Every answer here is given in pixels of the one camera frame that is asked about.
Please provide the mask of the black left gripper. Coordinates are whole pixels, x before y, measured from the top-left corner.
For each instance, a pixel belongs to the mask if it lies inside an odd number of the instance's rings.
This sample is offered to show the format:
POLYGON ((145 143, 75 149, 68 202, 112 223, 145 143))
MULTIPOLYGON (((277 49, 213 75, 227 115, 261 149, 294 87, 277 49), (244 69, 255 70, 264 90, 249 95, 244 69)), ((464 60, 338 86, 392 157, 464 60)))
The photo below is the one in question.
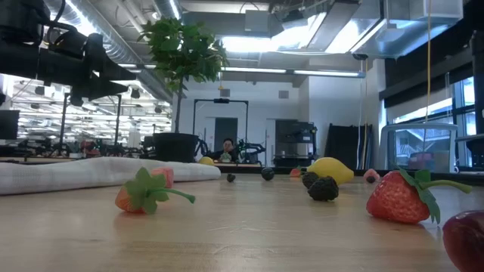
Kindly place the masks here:
POLYGON ((107 56, 101 34, 90 34, 84 50, 85 55, 78 59, 40 48, 37 79, 44 83, 69 85, 70 103, 77 107, 83 105, 83 98, 92 101, 128 91, 127 86, 112 81, 136 80, 136 75, 107 56), (99 72, 101 78, 96 76, 94 71, 99 72))

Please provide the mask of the white checkered cloth towel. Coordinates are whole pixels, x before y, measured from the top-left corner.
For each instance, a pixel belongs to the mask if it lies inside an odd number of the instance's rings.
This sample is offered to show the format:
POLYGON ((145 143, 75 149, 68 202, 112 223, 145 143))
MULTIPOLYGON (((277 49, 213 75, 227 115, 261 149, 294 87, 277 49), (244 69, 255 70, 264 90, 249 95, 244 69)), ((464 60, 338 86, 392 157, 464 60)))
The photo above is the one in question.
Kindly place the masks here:
POLYGON ((98 157, 44 165, 0 162, 0 196, 44 193, 124 184, 140 168, 149 172, 170 168, 174 181, 209 181, 220 178, 219 168, 212 165, 162 162, 151 159, 98 157))

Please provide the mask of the pink raspberry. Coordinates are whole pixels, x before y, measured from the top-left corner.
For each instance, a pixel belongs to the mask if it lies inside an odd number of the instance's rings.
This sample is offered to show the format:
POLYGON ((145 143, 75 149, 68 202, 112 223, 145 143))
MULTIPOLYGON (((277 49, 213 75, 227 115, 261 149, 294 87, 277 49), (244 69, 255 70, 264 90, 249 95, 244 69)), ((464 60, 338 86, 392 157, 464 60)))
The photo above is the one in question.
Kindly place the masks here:
POLYGON ((172 188, 174 184, 174 171, 170 167, 159 167, 151 171, 152 177, 163 176, 166 182, 166 188, 172 188))
POLYGON ((374 169, 370 168, 368 169, 364 175, 363 175, 363 178, 369 183, 369 184, 373 184, 377 181, 380 180, 380 175, 377 173, 377 171, 375 171, 374 169))

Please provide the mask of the strawberry with long stem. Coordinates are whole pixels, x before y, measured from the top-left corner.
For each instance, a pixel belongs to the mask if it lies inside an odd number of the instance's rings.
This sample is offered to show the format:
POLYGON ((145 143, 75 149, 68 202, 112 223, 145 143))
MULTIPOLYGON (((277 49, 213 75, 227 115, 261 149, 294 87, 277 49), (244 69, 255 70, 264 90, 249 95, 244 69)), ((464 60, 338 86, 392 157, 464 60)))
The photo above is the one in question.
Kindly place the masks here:
POLYGON ((149 215, 155 213, 159 202, 169 200, 170 193, 182 196, 192 204, 195 203, 195 196, 166 188, 163 176, 152 177, 151 172, 141 167, 133 179, 122 185, 116 196, 115 205, 124 212, 149 215))

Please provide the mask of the black blackberry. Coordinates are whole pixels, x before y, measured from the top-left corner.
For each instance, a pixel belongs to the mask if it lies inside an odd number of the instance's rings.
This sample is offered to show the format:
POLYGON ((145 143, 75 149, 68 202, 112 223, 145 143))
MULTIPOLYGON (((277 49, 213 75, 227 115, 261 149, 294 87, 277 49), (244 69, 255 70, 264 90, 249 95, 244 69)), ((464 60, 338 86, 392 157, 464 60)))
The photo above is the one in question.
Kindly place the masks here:
POLYGON ((315 201, 333 201, 339 196, 339 187, 330 177, 319 178, 307 190, 308 195, 315 201))
POLYGON ((318 180, 319 176, 314 172, 305 172, 301 177, 302 184, 307 189, 309 189, 318 180))

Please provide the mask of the large yellow lemon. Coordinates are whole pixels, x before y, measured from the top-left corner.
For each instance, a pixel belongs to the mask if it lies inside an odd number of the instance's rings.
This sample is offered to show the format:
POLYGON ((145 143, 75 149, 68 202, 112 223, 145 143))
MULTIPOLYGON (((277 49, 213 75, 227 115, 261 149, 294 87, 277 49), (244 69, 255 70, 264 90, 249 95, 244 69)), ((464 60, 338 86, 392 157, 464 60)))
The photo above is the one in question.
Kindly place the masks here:
POLYGON ((322 157, 314 161, 308 168, 308 172, 314 172, 320 178, 330 176, 338 186, 350 182, 355 173, 341 161, 332 157, 322 157))

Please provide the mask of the large leafy red strawberry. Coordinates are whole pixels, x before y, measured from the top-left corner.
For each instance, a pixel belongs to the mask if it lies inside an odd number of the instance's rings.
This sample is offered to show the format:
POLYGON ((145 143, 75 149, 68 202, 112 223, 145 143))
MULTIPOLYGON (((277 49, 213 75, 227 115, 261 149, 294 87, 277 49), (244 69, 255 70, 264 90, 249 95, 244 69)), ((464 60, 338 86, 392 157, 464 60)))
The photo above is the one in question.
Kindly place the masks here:
POLYGON ((387 173, 370 195, 366 210, 375 218, 403 224, 418 224, 427 219, 441 222, 441 210, 431 187, 449 186, 470 193, 470 185, 450 180, 431 179, 427 169, 410 175, 403 168, 387 173))

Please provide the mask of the dark red cherry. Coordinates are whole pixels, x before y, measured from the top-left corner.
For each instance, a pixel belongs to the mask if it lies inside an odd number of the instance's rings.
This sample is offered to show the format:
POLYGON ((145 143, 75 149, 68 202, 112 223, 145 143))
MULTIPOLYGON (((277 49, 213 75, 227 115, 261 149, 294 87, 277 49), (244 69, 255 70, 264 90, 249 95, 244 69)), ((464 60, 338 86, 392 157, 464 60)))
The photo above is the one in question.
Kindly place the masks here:
POLYGON ((443 226, 443 242, 460 272, 484 272, 484 210, 449 218, 443 226))

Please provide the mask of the green potted plant black pot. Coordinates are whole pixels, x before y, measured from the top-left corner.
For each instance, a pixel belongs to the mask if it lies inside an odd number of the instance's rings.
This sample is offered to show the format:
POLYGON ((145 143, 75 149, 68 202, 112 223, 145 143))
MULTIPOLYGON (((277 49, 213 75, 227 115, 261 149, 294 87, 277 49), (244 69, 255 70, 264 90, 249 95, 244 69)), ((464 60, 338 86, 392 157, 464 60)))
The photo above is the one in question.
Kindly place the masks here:
POLYGON ((155 133, 155 156, 164 162, 194 162, 199 137, 180 132, 183 94, 186 84, 214 82, 229 65, 222 40, 202 23, 185 25, 180 19, 163 18, 141 26, 140 38, 147 39, 154 70, 175 95, 173 132, 155 133))

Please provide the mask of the dark background monitor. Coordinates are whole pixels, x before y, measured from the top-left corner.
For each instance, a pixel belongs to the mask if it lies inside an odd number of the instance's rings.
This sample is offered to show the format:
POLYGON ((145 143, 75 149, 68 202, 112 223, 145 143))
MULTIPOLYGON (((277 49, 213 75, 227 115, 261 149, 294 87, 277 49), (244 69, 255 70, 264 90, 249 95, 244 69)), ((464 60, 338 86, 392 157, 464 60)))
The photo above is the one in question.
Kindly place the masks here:
POLYGON ((16 140, 19 110, 0 110, 0 140, 16 140))

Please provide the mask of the seated person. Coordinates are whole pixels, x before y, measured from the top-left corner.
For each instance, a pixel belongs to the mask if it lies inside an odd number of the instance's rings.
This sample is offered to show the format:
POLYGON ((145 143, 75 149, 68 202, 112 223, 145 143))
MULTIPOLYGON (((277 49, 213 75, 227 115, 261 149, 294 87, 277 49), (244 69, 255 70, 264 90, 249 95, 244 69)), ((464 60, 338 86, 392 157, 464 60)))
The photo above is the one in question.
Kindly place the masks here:
POLYGON ((237 150, 232 139, 226 138, 222 144, 222 150, 209 154, 209 158, 218 162, 233 162, 237 161, 237 150))

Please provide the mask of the long ceiling light strip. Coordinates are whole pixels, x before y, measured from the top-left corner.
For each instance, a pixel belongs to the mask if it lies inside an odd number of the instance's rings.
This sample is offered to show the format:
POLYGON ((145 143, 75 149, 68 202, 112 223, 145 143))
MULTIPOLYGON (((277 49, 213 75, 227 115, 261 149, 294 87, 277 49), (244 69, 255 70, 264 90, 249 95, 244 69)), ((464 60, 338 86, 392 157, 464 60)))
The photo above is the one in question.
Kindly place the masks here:
POLYGON ((222 72, 229 73, 264 73, 264 74, 281 74, 296 76, 320 76, 320 77, 338 77, 338 78, 364 78, 366 73, 353 71, 336 71, 336 70, 287 70, 287 69, 269 69, 269 68, 252 68, 252 67, 222 67, 222 72))

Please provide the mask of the black appliance cabinet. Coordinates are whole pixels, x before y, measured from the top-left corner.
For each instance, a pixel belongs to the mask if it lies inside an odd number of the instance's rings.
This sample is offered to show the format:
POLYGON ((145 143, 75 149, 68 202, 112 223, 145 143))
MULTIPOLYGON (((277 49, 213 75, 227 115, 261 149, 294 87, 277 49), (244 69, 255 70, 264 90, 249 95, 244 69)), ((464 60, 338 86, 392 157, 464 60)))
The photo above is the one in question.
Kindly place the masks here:
POLYGON ((296 120, 275 121, 275 154, 273 163, 277 168, 308 167, 318 157, 313 122, 296 120))

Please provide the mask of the black curtain panel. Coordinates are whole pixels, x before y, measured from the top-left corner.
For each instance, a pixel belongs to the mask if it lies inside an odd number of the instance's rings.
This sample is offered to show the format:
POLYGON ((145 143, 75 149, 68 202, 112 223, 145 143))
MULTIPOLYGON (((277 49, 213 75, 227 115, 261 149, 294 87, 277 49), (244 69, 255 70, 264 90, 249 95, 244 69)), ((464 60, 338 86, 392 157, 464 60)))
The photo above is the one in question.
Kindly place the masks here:
POLYGON ((373 150, 373 125, 329 125, 324 157, 341 161, 353 170, 371 167, 373 150))

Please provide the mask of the black desk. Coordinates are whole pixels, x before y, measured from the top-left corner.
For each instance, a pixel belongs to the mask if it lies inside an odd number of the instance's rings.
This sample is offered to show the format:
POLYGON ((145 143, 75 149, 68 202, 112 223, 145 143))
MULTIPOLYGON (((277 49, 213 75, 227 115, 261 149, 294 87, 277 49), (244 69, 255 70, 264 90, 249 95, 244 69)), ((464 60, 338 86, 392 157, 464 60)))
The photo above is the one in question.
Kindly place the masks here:
POLYGON ((484 172, 484 134, 459 137, 456 144, 463 146, 465 166, 484 172))

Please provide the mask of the tall black gantry frame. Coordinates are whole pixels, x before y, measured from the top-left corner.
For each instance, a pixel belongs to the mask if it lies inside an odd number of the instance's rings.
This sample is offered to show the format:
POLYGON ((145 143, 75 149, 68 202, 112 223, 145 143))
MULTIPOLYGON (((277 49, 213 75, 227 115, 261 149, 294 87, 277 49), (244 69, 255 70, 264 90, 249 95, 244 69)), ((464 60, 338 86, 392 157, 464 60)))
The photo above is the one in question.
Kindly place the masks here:
MULTIPOLYGON (((60 136, 59 136, 59 142, 57 146, 57 154, 61 155, 63 152, 63 146, 64 146, 64 132, 65 132, 65 120, 66 120, 66 114, 67 114, 67 103, 68 103, 68 98, 70 97, 70 92, 67 92, 64 94, 64 102, 63 102, 63 109, 61 112, 61 123, 60 123, 60 136)), ((116 127, 115 127, 115 138, 114 138, 114 144, 118 144, 118 134, 119 134, 119 122, 120 122, 120 113, 121 113, 121 104, 122 104, 122 96, 120 94, 116 95, 118 102, 117 102, 117 110, 116 110, 116 127)))

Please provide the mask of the distant black gantry frame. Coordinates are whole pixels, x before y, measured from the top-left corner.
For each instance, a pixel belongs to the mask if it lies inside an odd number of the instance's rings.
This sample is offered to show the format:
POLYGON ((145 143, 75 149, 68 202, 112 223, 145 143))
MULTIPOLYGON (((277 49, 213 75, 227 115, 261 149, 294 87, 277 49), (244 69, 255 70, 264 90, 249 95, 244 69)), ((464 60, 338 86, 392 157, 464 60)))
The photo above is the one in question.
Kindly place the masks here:
MULTIPOLYGON (((248 109, 249 109, 249 101, 248 100, 230 100, 228 98, 214 98, 210 99, 195 99, 193 110, 192 110, 192 134, 195 134, 196 124, 197 124, 197 111, 200 109, 197 107, 199 102, 211 102, 214 104, 244 104, 245 105, 245 137, 244 140, 247 139, 247 127, 248 127, 248 109)), ((238 133, 238 125, 239 121, 235 117, 216 117, 215 118, 215 125, 214 125, 214 137, 213 146, 216 149, 215 151, 211 151, 209 146, 206 143, 206 129, 203 131, 203 137, 198 139, 198 145, 195 150, 196 155, 201 156, 208 156, 211 153, 216 151, 222 150, 222 144, 224 139, 230 138, 233 140, 235 149, 237 147, 237 133, 238 133)))

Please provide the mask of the large metal ceiling duct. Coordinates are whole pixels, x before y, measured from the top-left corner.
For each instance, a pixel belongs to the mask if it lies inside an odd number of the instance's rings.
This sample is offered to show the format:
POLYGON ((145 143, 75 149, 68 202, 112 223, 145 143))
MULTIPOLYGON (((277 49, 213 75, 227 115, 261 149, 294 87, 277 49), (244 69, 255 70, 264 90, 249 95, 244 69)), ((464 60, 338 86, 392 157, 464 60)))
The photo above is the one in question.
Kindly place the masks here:
POLYGON ((398 58, 462 20, 464 0, 301 0, 275 17, 276 51, 398 58))

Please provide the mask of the black vertical post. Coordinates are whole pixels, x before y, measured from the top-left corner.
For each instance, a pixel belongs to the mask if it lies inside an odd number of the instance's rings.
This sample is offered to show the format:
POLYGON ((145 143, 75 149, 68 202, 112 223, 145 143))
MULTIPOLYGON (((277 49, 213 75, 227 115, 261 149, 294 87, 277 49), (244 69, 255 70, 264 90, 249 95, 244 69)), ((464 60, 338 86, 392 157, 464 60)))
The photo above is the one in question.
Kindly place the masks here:
POLYGON ((473 167, 484 168, 484 30, 475 30, 471 38, 475 96, 476 135, 470 142, 473 167))

